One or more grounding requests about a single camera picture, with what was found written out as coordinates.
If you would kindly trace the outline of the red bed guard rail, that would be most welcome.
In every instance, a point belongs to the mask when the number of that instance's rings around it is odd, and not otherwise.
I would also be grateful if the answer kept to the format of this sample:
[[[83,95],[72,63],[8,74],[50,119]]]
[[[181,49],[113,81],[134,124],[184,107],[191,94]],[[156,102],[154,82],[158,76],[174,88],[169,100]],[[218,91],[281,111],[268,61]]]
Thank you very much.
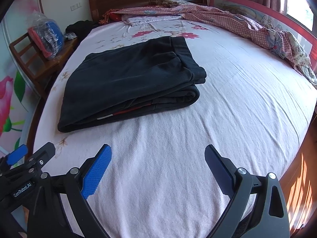
[[[295,20],[249,0],[210,0],[209,5],[242,14],[274,30],[291,32],[310,56],[312,69],[316,71],[316,37]]]

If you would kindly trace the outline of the wooden bedside stool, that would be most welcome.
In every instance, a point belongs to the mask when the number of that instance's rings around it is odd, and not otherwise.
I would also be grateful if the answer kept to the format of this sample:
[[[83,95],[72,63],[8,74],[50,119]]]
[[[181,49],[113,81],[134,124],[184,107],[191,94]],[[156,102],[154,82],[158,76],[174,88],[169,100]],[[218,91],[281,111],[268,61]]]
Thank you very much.
[[[67,40],[57,56],[44,57],[29,34],[24,34],[9,44],[10,52],[23,73],[28,77],[40,97],[46,99],[57,76],[78,46],[76,38]]]

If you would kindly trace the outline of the window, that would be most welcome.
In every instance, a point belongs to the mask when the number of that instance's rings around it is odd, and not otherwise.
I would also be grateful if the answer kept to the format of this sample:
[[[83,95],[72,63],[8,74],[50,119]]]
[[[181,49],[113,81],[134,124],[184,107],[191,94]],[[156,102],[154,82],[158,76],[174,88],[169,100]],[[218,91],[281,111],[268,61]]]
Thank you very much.
[[[281,0],[281,12],[313,31],[314,14],[307,0]]]

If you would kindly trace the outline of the pink patterned quilt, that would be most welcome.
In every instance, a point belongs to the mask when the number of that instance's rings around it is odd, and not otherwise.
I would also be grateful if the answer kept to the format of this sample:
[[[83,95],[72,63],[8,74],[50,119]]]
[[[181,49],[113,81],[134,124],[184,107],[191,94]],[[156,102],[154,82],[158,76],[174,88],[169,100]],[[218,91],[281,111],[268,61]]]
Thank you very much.
[[[156,0],[155,5],[146,7],[110,9],[102,15],[99,23],[106,25],[110,14],[126,15],[180,15],[183,19],[202,22],[221,27],[238,36],[251,40],[273,54],[286,60],[296,71],[301,73],[316,87],[316,75],[312,70],[309,55],[290,31],[267,28],[254,20],[215,7],[190,3],[184,0]]]

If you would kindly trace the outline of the dark navy pants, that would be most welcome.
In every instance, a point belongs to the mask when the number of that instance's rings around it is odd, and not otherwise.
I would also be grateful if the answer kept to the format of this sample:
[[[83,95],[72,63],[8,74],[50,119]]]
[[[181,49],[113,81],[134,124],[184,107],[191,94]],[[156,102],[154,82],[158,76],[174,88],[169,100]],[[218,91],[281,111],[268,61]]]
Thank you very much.
[[[68,133],[190,106],[206,76],[182,36],[91,53],[67,80],[57,128]]]

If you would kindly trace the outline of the white wall socket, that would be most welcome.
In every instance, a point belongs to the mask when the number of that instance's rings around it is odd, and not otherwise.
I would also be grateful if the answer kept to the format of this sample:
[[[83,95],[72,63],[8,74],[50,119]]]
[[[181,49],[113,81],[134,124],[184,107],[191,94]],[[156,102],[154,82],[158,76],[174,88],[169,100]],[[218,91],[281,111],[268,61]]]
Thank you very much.
[[[79,9],[81,7],[81,3],[76,3],[70,7],[71,11]]]

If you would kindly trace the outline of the white bed sheet mattress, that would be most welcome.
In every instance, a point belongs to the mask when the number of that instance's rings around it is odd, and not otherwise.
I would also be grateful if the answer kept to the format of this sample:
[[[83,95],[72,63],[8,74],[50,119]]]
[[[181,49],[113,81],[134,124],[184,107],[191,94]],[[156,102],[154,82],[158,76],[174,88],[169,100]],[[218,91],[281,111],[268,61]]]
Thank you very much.
[[[161,36],[183,36],[206,70],[199,99],[180,110],[87,128],[57,130],[64,88],[90,53]],[[204,159],[207,145],[237,167],[282,177],[307,133],[316,89],[286,61],[248,39],[188,20],[93,29],[58,76],[39,121],[34,148],[55,145],[44,167],[65,174],[103,144],[112,160],[89,205],[111,237],[206,237],[226,208]]]

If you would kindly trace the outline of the black clothing heap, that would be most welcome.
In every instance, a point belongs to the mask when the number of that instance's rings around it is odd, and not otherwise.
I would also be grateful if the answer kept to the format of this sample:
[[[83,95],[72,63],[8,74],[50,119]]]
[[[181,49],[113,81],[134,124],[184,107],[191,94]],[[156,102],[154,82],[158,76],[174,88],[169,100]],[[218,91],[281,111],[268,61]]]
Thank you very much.
[[[68,25],[66,28],[66,34],[74,33],[77,36],[79,42],[87,37],[92,29],[99,27],[98,22],[90,20],[80,20],[74,24]]]

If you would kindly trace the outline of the floral wardrobe door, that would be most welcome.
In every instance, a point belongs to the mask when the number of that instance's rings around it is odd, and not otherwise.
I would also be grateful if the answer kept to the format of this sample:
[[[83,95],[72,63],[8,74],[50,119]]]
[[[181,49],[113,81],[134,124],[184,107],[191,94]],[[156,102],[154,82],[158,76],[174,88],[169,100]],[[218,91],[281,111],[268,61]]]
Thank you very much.
[[[39,0],[14,0],[1,21],[1,157],[27,143],[39,96],[9,49],[24,35]]]

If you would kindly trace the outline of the blue red bagged clothes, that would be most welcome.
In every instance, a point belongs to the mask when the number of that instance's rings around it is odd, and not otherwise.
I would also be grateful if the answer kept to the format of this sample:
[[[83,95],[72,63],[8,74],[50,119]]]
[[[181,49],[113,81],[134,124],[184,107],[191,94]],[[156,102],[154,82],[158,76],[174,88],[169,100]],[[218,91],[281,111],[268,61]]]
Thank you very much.
[[[57,23],[38,11],[32,12],[27,23],[27,32],[44,57],[55,58],[64,47],[64,37]]]

